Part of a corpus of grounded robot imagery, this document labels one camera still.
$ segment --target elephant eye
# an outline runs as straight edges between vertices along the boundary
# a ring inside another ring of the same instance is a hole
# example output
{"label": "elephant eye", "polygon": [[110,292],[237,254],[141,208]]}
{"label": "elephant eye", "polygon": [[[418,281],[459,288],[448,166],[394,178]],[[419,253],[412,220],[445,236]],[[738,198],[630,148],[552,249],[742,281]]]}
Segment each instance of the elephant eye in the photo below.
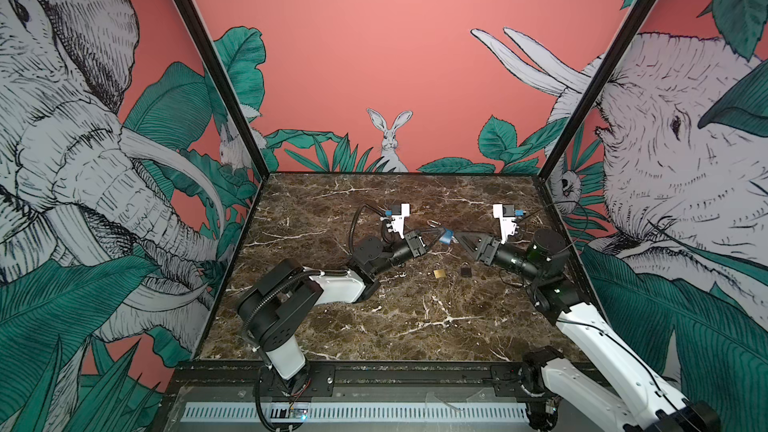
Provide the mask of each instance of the elephant eye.
{"label": "elephant eye", "polygon": [[8,0],[8,3],[13,8],[14,14],[16,14],[16,17],[22,22],[22,25],[24,25],[24,28],[27,28],[27,22],[29,22],[29,11],[27,10],[27,7],[22,5],[19,0]]}
{"label": "elephant eye", "polygon": [[672,119],[672,123],[670,124],[670,127],[672,128],[672,132],[674,133],[674,136],[677,137],[677,140],[680,140],[680,124],[681,120],[679,116],[675,116],[674,119]]}

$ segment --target brown marble surface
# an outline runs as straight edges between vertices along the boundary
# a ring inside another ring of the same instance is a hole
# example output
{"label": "brown marble surface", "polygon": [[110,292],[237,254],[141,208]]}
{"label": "brown marble surface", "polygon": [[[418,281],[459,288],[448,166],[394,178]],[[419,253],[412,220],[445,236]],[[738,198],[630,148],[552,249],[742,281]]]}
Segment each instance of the brown marble surface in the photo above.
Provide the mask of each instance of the brown marble surface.
{"label": "brown marble surface", "polygon": [[[276,174],[266,184],[200,358],[257,358],[238,336],[242,322],[232,310],[237,295],[284,258],[341,268],[352,215],[364,202],[410,203],[410,228],[426,228],[432,219],[452,230],[496,235],[492,204],[527,212],[542,206],[526,177]],[[550,226],[548,221],[545,213],[537,214],[514,240],[529,240],[535,229]],[[356,239],[366,235],[379,235],[378,216],[360,217]],[[500,269],[473,263],[472,277],[461,277],[466,260],[461,245],[438,243],[428,255],[382,274],[370,300],[315,307],[296,332],[299,345],[309,359],[521,360],[525,351],[550,344],[571,360],[585,360],[535,312],[523,290],[502,283]],[[445,278],[435,277],[439,268],[446,270]],[[515,276],[502,274],[517,283]]]}

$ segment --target rabbit ears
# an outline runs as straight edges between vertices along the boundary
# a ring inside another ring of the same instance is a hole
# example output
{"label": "rabbit ears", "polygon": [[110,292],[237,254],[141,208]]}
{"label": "rabbit ears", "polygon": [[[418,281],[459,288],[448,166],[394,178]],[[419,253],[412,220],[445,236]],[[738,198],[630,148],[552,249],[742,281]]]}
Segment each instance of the rabbit ears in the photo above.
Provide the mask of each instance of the rabbit ears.
{"label": "rabbit ears", "polygon": [[509,28],[504,28],[504,33],[542,70],[524,62],[491,34],[484,30],[472,29],[472,34],[480,39],[480,42],[493,52],[504,67],[523,83],[552,96],[559,96],[566,88],[580,93],[587,89],[590,76],[571,69],[529,36]]}
{"label": "rabbit ears", "polygon": [[[384,120],[384,117],[382,117],[380,113],[373,109],[368,109],[368,115],[371,117],[371,122],[373,122],[375,128],[382,132],[387,131],[386,120]],[[404,126],[411,117],[413,117],[413,112],[410,110],[401,112],[397,119],[395,119],[395,123],[392,124],[391,130],[398,130],[400,127]]]}

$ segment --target rabbit illustration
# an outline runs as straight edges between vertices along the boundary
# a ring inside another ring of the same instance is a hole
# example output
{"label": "rabbit illustration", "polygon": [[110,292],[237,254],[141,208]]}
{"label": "rabbit illustration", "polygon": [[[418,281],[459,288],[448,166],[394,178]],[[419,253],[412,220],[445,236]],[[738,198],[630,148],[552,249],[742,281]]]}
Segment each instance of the rabbit illustration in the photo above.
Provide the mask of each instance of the rabbit illustration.
{"label": "rabbit illustration", "polygon": [[392,124],[391,129],[387,129],[386,120],[377,111],[368,109],[368,115],[371,117],[373,125],[384,132],[384,139],[382,140],[382,160],[380,163],[386,162],[383,172],[408,172],[408,168],[400,162],[400,158],[397,156],[395,150],[398,147],[397,139],[395,138],[395,131],[404,126],[408,120],[413,116],[413,112],[407,110],[402,112],[395,123]]}

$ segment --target enclosure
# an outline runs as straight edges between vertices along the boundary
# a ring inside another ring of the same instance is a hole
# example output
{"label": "enclosure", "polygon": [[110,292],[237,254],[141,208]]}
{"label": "enclosure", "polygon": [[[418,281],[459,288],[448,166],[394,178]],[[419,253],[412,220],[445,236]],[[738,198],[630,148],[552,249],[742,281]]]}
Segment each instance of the enclosure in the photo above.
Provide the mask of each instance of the enclosure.
{"label": "enclosure", "polygon": [[[406,203],[406,230],[500,236],[503,204],[516,246],[556,231],[639,358],[723,430],[768,430],[768,0],[0,8],[0,431],[254,427],[232,414],[280,396],[244,293],[286,258],[344,269],[358,207]],[[318,410],[528,430],[514,378],[547,345],[607,384],[456,241],[377,279],[298,327]],[[360,426],[334,418],[308,427]]]}

